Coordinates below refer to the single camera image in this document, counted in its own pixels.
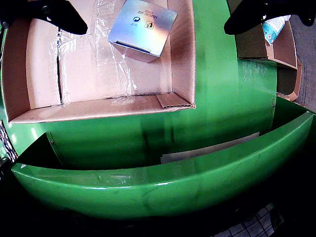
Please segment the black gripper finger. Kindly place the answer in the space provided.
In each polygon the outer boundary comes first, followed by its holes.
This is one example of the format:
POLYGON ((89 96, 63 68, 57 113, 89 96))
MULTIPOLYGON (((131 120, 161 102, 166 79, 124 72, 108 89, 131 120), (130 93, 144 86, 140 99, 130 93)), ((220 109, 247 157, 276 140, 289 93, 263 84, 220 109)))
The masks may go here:
POLYGON ((0 25, 10 28, 16 19, 39 19, 72 34, 86 34, 88 26, 68 0, 2 0, 0 25))
POLYGON ((297 15, 310 27, 316 19, 314 0, 243 0, 224 24, 227 35, 245 33, 257 25, 273 18, 297 15))

